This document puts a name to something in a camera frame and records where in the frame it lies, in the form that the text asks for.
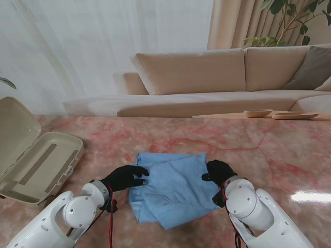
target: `black gloved hand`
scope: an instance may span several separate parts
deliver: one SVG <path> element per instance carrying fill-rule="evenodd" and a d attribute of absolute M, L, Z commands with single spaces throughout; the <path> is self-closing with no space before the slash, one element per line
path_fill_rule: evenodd
<path fill-rule="evenodd" d="M 202 175 L 202 180 L 213 181 L 219 187 L 230 177 L 237 175 L 226 162 L 218 160 L 209 161 L 207 163 L 207 170 L 208 173 Z"/>
<path fill-rule="evenodd" d="M 110 186 L 113 192 L 146 184 L 146 180 L 135 179 L 133 175 L 137 177 L 141 177 L 142 175 L 149 176 L 149 172 L 140 166 L 125 165 L 115 169 L 102 179 L 101 182 L 106 186 Z"/>

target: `crumpled fabric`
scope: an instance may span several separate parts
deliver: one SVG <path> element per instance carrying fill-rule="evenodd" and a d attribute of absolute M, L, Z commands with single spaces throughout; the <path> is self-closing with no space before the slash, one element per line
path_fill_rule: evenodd
<path fill-rule="evenodd" d="M 164 229 L 200 218 L 218 208 L 213 182 L 201 179 L 206 154 L 139 153 L 136 165 L 145 167 L 147 185 L 130 188 L 129 200 L 138 223 L 159 222 Z"/>

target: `beige plastic case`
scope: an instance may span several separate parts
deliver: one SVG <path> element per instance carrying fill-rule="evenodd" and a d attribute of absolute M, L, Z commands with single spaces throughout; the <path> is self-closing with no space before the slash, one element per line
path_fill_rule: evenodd
<path fill-rule="evenodd" d="M 17 99 L 0 100 L 0 195 L 39 204 L 72 174 L 84 152 L 82 140 L 57 132 L 39 137 L 40 131 Z"/>

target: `low table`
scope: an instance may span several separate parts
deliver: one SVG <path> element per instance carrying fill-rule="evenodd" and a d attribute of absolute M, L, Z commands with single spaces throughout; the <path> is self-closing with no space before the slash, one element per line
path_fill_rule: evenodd
<path fill-rule="evenodd" d="M 331 247 L 331 122 L 95 116 L 38 120 L 43 132 L 68 133 L 84 141 L 85 153 L 62 192 L 79 194 L 92 179 L 133 164 L 138 152 L 206 152 L 208 161 L 226 161 L 256 189 L 272 195 L 315 248 Z M 225 209 L 164 230 L 158 223 L 138 224 L 128 194 L 114 193 L 115 248 L 235 247 Z M 0 199 L 0 247 L 38 213 L 37 206 Z M 77 248 L 108 248 L 109 217 L 104 213 Z"/>
<path fill-rule="evenodd" d="M 264 119 L 264 120 L 275 120 L 272 119 L 273 114 L 278 113 L 287 113 L 289 111 L 272 111 L 269 115 L 261 118 L 248 118 L 244 114 L 244 112 L 241 113 L 230 113 L 230 114 L 215 114 L 215 115 L 196 115 L 192 118 L 204 118 L 204 119 Z M 309 121 L 330 121 L 331 115 L 326 114 L 319 114 L 317 117 L 309 119 Z"/>

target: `case lid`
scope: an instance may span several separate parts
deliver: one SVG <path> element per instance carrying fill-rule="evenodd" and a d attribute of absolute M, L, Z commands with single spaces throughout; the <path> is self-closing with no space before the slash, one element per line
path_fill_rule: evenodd
<path fill-rule="evenodd" d="M 0 178 L 40 134 L 39 121 L 18 100 L 0 100 Z"/>

